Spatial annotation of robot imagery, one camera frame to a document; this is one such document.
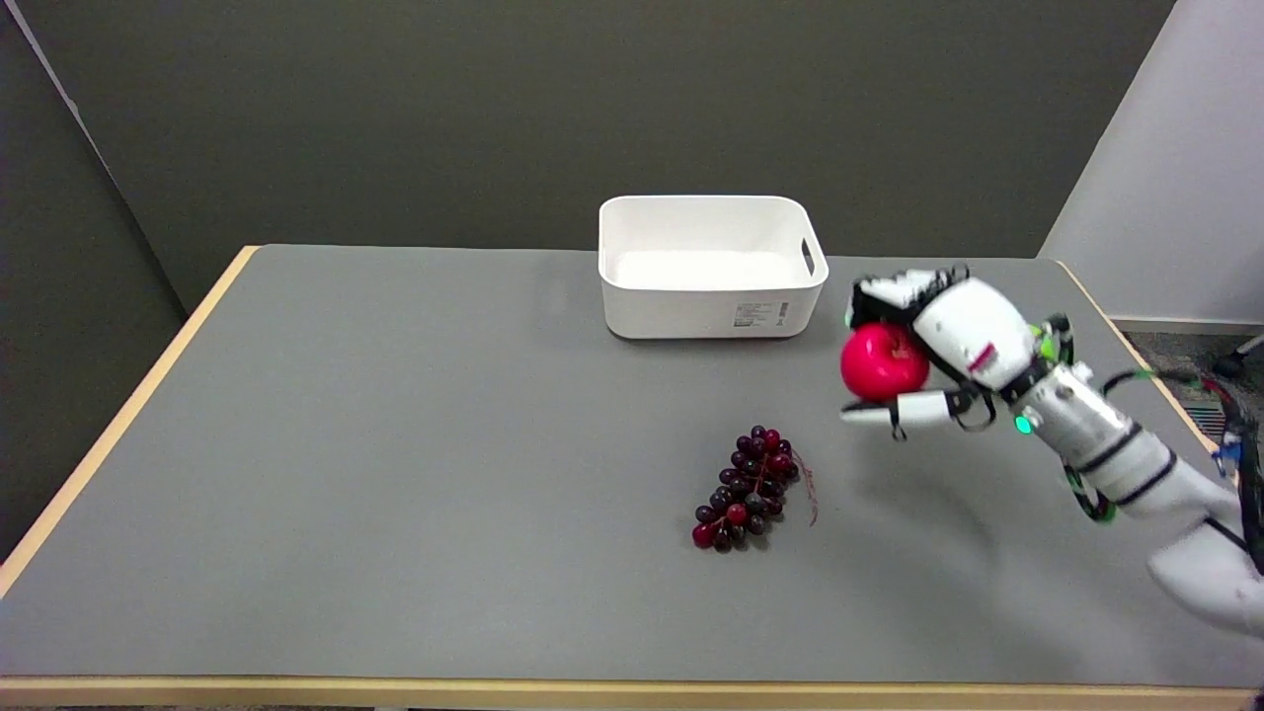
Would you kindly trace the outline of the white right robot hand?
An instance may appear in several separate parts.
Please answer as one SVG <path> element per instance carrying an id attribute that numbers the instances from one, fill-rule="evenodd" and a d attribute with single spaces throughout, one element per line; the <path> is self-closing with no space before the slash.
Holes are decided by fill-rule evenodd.
<path id="1" fill-rule="evenodd" d="M 994 399 L 1011 405 L 1053 369 L 1014 304 L 967 267 L 854 280 L 849 329 L 857 334 L 878 323 L 902 328 L 913 350 L 953 382 L 949 390 L 916 390 L 841 409 L 842 423 L 889 428 L 897 442 L 910 429 L 961 423 L 980 401 L 994 423 Z"/>

